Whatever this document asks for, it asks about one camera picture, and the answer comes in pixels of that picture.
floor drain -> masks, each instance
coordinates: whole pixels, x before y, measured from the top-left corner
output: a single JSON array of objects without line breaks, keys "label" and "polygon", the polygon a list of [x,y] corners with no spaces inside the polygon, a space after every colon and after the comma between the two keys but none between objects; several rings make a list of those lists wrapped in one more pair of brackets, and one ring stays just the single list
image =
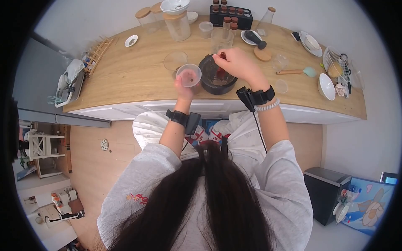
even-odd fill
[{"label": "floor drain", "polygon": [[109,148],[109,142],[107,141],[107,139],[103,139],[100,142],[100,147],[102,148],[102,150],[106,151]]}]

wire basket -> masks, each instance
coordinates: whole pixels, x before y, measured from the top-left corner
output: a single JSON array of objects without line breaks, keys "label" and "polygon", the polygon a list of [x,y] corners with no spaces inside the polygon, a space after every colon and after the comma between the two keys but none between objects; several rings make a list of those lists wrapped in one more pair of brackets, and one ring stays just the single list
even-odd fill
[{"label": "wire basket", "polygon": [[[342,58],[341,54],[332,46],[328,46],[324,51],[324,56],[322,57],[322,62],[324,63],[325,71],[328,73],[328,70],[331,66],[338,73],[338,82],[342,84],[347,84],[350,82],[350,73],[347,62]],[[342,69],[342,72],[339,72],[335,67],[334,63],[338,63]]]}]

glass carafe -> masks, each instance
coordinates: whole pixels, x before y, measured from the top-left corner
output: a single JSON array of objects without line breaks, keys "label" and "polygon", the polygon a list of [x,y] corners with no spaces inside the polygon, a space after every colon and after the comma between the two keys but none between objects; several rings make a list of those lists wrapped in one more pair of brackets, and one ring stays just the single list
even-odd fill
[{"label": "glass carafe", "polygon": [[268,36],[269,29],[271,28],[272,18],[274,17],[276,10],[273,7],[268,7],[267,12],[257,25],[257,33],[261,36]]}]

gray t-shirt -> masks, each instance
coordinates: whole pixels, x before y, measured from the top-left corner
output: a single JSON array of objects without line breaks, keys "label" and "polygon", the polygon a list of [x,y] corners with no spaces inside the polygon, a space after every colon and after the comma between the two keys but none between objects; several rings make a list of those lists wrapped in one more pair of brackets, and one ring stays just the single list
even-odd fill
[{"label": "gray t-shirt", "polygon": [[[313,210],[293,145],[283,140],[271,147],[259,165],[250,156],[233,155],[233,162],[252,173],[262,211],[271,226],[274,250],[304,250],[313,226]],[[246,168],[247,163],[256,163]],[[108,247],[114,227],[145,206],[152,187],[180,167],[181,162],[164,145],[150,143],[134,157],[102,204],[97,220],[99,234]],[[209,250],[201,233],[206,226],[204,177],[198,179],[190,219],[180,233],[174,250]]]}]

wooden dish drying rack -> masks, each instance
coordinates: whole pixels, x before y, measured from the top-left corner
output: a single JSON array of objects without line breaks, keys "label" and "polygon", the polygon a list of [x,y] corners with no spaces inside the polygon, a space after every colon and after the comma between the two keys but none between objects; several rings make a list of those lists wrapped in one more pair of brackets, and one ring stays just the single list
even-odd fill
[{"label": "wooden dish drying rack", "polygon": [[113,42],[113,39],[99,37],[101,38],[101,42],[96,41],[96,44],[92,45],[91,49],[88,51],[87,58],[89,58],[89,62],[83,60],[83,62],[87,64],[87,66],[84,67],[84,71],[89,72],[89,75],[94,73],[99,61]]}]

